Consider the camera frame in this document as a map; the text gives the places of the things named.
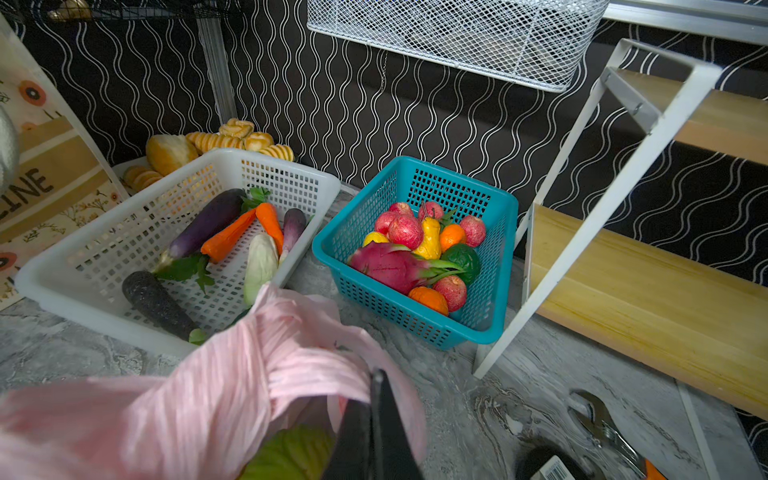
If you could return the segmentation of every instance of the plastic basket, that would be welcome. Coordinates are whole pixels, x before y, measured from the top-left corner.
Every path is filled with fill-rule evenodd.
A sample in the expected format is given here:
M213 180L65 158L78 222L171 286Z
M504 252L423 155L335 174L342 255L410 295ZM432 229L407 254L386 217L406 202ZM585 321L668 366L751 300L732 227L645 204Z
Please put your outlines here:
M546 91L571 83L609 0L309 0L307 27Z
M434 200L456 221L482 218L487 229L477 254L480 275L468 288L467 303L443 316L346 265L346 259L373 230L376 218L395 202L418 210ZM411 157L397 157L317 235L312 251L333 274L339 291L440 349L465 340L493 343L502 334L507 309L518 201L509 193Z
M229 148L208 152L64 238L27 263L16 286L44 310L142 349L185 356L194 346L157 328L131 307L122 281L134 271L154 268L160 253L217 194L254 186L271 192L279 218L290 208L314 216L272 278L282 286L336 199L340 182L311 167ZM209 265L216 284L206 288L207 295L194 280L164 283L209 335L245 309L248 245L261 231L254 222L223 262Z

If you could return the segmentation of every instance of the red apple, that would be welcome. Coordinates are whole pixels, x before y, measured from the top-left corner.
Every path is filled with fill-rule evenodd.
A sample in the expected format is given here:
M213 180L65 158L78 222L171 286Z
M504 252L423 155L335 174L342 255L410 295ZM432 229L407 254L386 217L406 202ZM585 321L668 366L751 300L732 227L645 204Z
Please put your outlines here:
M419 248L419 245L422 244L422 241L424 240L424 230L422 229L421 222L419 222L412 214L399 215L389 224L387 237L390 242L405 245L413 250Z
M425 202L419 208L419 220L424 220L425 217L432 217L435 220L440 220L445 212L437 202Z
M376 219L376 225L373 229L382 235L386 235L389 233L389 224L399 216L400 214L397 212L384 212Z
M467 245L472 248L479 247L485 240L485 224L477 217L464 217L459 224L467 234Z
M397 212L401 215L410 215L413 217L413 210L411 210L411 206L408 205L406 202L398 202L396 204L392 204L391 207L389 207L390 212Z
M433 288L445 297L449 312L455 312L467 303L467 286L456 275L441 278Z

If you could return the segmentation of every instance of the pink plastic bag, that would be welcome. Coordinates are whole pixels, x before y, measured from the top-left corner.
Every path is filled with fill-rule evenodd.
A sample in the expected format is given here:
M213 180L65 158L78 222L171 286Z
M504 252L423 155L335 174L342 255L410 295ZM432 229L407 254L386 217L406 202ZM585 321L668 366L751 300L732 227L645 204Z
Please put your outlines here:
M339 397L369 402L375 368L387 372L420 463L424 409L389 355L365 330L341 325L333 301L267 284L248 315L166 379L83 379L10 392L0 402L0 472L234 479L281 428L330 422L338 429ZM321 415L318 400L327 405Z

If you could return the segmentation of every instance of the barcode label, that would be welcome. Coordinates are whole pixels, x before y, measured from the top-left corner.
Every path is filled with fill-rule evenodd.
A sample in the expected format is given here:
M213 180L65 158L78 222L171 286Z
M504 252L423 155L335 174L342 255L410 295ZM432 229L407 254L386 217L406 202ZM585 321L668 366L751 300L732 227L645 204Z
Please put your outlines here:
M540 478L541 480L575 480L573 475L565 468L563 461L557 456L550 458L536 474L533 478Z

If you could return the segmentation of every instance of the orange carrot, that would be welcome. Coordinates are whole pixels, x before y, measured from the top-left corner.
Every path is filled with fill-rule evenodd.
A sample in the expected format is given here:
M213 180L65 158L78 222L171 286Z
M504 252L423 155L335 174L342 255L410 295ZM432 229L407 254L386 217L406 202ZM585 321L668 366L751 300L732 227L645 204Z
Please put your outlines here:
M256 218L259 219L259 223L264 227L266 234L275 240L277 256L279 257L283 252L283 231L280 229L280 222L277 221L275 206L264 202L254 210L256 211Z
M237 245L237 241L243 236L245 230L248 230L248 227L250 227L255 219L256 209L248 210L240 215L230 226L213 235L206 243L203 243L200 252L208 255L214 263L219 263L227 258L227 255Z

